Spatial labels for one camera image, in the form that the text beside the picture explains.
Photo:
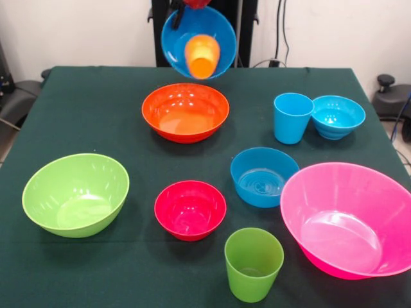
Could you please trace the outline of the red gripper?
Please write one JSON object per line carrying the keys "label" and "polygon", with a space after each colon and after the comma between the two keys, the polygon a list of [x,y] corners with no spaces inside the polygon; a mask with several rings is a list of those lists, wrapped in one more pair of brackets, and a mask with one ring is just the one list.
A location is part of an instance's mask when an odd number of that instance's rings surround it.
{"label": "red gripper", "polygon": [[[183,2],[191,9],[202,9],[205,8],[211,2],[211,0],[183,0]],[[173,7],[173,11],[175,12],[175,16],[171,24],[171,28],[173,30],[177,30],[179,28],[181,20],[184,16],[184,10],[184,5],[175,5]]]}

